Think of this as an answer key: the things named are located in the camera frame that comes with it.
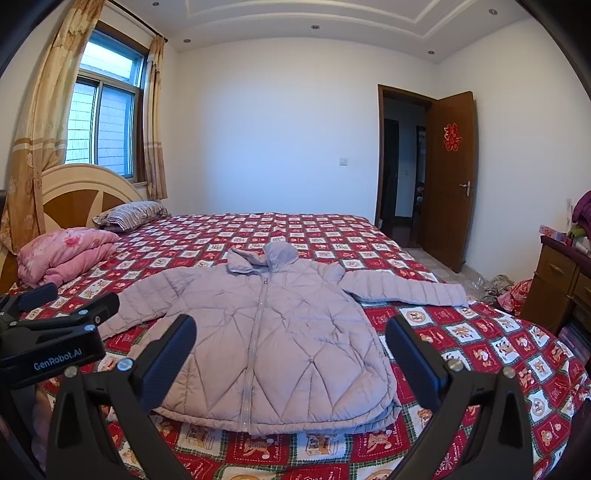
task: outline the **jacket zipper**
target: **jacket zipper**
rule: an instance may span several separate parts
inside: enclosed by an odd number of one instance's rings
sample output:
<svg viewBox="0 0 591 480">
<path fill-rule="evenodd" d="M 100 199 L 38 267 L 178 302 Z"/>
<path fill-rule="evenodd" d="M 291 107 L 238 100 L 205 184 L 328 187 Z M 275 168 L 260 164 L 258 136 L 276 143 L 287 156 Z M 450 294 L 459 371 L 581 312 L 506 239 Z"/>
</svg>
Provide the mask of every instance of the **jacket zipper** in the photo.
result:
<svg viewBox="0 0 591 480">
<path fill-rule="evenodd" d="M 259 305 L 256 308 L 255 321 L 252 325 L 251 341 L 248 345 L 248 362 L 246 364 L 246 373 L 244 375 L 244 389 L 242 394 L 242 408 L 240 412 L 240 431 L 248 432 L 251 426 L 251 408 L 252 408 L 252 384 L 255 376 L 255 353 L 258 343 L 259 330 L 261 329 L 262 313 L 265 309 L 267 299 L 267 288 L 269 278 L 265 278 L 262 284 L 261 294 L 259 295 Z"/>
</svg>

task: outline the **metal screw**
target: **metal screw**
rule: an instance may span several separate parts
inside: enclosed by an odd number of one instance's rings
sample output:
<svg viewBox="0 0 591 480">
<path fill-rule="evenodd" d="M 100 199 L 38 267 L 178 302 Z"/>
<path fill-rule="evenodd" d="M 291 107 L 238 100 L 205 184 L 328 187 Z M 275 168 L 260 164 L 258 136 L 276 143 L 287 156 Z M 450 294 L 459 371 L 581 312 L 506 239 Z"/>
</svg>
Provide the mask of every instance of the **metal screw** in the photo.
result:
<svg viewBox="0 0 591 480">
<path fill-rule="evenodd" d="M 122 358 L 117 362 L 117 370 L 122 372 L 127 372 L 132 366 L 134 366 L 134 361 L 131 358 Z"/>
<path fill-rule="evenodd" d="M 449 370 L 459 372 L 464 369 L 464 362 L 458 360 L 457 358 L 450 358 L 447 361 L 447 367 L 449 368 Z"/>
<path fill-rule="evenodd" d="M 68 378 L 75 377 L 78 374 L 78 368 L 74 365 L 69 366 L 64 370 L 64 375 Z"/>
<path fill-rule="evenodd" d="M 503 375 L 505 375 L 507 378 L 515 378 L 515 368 L 505 367 L 503 369 Z"/>
</svg>

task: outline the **floral curtain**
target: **floral curtain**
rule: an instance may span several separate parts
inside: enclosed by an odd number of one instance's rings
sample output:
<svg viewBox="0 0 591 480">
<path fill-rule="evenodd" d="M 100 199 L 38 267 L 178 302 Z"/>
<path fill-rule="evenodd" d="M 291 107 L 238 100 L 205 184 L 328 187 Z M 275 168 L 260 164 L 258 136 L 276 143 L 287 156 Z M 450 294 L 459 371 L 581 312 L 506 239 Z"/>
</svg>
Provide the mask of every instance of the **floral curtain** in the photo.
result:
<svg viewBox="0 0 591 480">
<path fill-rule="evenodd" d="M 160 141 L 160 68 L 164 58 L 164 37 L 156 36 L 150 45 L 148 73 L 144 86 L 144 162 L 148 196 L 165 199 L 166 175 Z"/>
<path fill-rule="evenodd" d="M 70 103 L 86 42 L 105 0 L 74 0 L 29 89 L 9 167 L 0 240 L 16 254 L 45 232 L 41 172 L 64 163 Z"/>
</svg>

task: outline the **window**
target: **window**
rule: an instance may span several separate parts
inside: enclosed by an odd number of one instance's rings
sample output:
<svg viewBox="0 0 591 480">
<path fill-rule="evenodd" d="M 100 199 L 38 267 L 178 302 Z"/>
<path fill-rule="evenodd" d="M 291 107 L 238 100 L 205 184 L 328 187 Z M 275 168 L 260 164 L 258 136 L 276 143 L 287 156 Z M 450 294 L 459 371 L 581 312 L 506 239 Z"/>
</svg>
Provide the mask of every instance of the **window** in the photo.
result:
<svg viewBox="0 0 591 480">
<path fill-rule="evenodd" d="M 90 36 L 72 95 L 66 163 L 92 163 L 141 179 L 137 140 L 147 51 L 134 46 L 100 30 Z"/>
</svg>

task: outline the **arched headboard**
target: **arched headboard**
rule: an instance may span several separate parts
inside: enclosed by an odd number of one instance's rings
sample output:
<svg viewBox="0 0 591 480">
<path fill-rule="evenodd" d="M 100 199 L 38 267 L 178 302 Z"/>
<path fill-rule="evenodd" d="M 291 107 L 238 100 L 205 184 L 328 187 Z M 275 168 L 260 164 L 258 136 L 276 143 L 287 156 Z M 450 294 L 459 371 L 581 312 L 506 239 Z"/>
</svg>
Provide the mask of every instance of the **arched headboard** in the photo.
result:
<svg viewBox="0 0 591 480">
<path fill-rule="evenodd" d="M 45 226 L 48 232 L 73 226 L 94 227 L 93 217 L 117 205 L 143 200 L 133 185 L 108 168 L 72 163 L 41 176 Z M 18 280 L 17 259 L 0 251 L 0 293 Z"/>
</svg>

